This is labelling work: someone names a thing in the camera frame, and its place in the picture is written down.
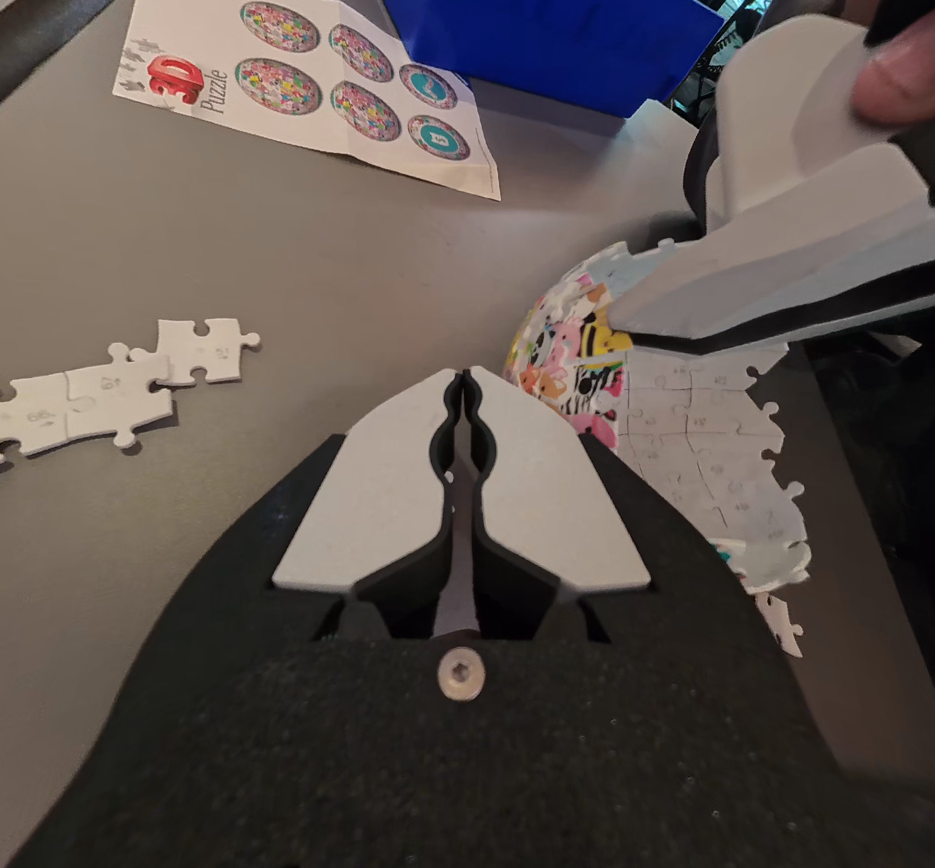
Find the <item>puzzle instruction sheet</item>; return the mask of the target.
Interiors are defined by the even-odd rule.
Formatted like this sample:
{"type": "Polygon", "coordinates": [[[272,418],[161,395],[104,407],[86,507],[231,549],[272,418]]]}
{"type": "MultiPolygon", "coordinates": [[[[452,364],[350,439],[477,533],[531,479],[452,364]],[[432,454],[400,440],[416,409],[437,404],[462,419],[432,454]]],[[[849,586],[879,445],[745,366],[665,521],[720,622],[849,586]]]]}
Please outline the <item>puzzle instruction sheet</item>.
{"type": "Polygon", "coordinates": [[[134,0],[113,94],[501,200],[468,82],[340,0],[134,0]]]}

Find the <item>joined white puzzle pieces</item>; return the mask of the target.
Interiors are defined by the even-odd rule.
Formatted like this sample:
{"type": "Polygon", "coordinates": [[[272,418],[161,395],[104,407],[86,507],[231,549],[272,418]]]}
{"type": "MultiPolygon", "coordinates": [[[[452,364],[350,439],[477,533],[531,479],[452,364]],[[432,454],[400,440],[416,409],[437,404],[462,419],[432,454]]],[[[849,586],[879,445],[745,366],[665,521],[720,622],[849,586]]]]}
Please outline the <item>joined white puzzle pieces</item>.
{"type": "Polygon", "coordinates": [[[109,346],[111,361],[10,382],[14,395],[1,404],[1,442],[33,456],[77,440],[111,435],[120,449],[134,445],[139,427],[169,418],[169,356],[109,346]]]}

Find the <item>blue plastic bin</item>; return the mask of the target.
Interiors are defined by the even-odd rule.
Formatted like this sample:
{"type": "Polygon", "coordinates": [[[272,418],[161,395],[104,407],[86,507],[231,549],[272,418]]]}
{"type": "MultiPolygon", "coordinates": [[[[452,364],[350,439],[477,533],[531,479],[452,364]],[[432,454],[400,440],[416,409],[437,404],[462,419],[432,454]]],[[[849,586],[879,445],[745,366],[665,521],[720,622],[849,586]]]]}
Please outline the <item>blue plastic bin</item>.
{"type": "Polygon", "coordinates": [[[697,0],[382,0],[417,63],[629,118],[719,33],[697,0]]]}

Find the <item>partly built puzzle ball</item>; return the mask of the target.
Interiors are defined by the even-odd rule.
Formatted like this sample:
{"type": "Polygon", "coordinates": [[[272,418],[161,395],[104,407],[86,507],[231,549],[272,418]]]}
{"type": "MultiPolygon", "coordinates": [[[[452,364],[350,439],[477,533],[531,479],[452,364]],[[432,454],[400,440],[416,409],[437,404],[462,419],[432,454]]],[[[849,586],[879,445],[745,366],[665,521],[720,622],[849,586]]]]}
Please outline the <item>partly built puzzle ball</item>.
{"type": "Polygon", "coordinates": [[[609,322],[611,303],[672,255],[614,243],[547,290],[521,324],[504,378],[592,434],[722,554],[753,594],[804,582],[812,554],[795,502],[766,451],[784,433],[775,403],[749,395],[785,343],[709,356],[636,346],[609,322]]]}

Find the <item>person's right hand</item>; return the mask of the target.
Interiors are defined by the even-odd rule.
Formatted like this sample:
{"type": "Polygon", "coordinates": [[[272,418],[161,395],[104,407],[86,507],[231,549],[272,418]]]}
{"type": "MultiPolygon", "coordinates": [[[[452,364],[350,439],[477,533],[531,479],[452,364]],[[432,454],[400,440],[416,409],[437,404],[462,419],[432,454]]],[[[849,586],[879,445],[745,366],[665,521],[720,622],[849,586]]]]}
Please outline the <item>person's right hand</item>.
{"type": "Polygon", "coordinates": [[[934,116],[934,18],[926,16],[883,45],[853,87],[855,114],[878,125],[909,126],[934,116]]]}

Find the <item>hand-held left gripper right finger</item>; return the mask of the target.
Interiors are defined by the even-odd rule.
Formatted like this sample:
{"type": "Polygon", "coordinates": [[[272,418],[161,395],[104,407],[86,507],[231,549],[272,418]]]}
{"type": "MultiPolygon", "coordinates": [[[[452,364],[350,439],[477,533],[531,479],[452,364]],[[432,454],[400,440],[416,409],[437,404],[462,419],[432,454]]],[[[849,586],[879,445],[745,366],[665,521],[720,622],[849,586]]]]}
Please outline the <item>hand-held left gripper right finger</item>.
{"type": "Polygon", "coordinates": [[[467,371],[481,634],[532,638],[554,605],[647,591],[650,571],[578,432],[485,368],[467,371]]]}

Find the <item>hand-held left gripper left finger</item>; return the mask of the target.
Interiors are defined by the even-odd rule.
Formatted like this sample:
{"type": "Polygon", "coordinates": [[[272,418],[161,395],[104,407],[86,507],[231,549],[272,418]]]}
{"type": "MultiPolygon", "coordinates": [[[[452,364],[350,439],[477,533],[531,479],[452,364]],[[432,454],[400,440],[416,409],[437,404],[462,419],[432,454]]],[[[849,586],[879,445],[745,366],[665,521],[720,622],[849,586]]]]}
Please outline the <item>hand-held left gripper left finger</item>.
{"type": "Polygon", "coordinates": [[[277,591],[373,606],[395,638],[431,638],[450,579],[446,473],[463,376],[442,369],[337,438],[336,452],[272,575],[277,591]]]}

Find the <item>white puzzle piece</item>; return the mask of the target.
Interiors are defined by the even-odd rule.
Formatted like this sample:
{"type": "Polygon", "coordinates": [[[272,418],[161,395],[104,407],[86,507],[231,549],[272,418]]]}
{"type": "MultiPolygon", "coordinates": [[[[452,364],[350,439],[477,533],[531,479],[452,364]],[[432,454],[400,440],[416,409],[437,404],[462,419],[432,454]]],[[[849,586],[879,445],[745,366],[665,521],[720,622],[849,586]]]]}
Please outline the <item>white puzzle piece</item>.
{"type": "Polygon", "coordinates": [[[259,348],[261,337],[256,332],[243,333],[235,318],[209,318],[207,332],[195,332],[193,320],[159,319],[157,346],[154,352],[133,348],[128,359],[148,361],[155,356],[168,359],[168,372],[157,378],[158,384],[170,388],[189,387],[195,383],[193,371],[203,371],[205,382],[239,381],[243,348],[259,348]]]}
{"type": "Polygon", "coordinates": [[[754,603],[783,652],[801,659],[799,640],[804,636],[804,629],[791,620],[787,602],[773,593],[761,592],[754,595],[754,603]]]}

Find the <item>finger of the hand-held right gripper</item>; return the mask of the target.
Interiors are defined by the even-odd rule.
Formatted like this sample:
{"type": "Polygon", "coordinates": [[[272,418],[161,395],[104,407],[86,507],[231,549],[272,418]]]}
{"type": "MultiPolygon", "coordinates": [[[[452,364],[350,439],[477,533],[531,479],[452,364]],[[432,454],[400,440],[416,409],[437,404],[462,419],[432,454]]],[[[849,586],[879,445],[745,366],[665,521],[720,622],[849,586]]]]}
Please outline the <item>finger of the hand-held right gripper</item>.
{"type": "Polygon", "coordinates": [[[881,277],[821,301],[789,306],[704,337],[629,332],[638,347],[704,356],[847,332],[933,307],[933,277],[881,277]]]}
{"type": "Polygon", "coordinates": [[[933,263],[932,190],[899,146],[859,149],[670,255],[610,307],[616,330],[704,337],[933,263]]]}

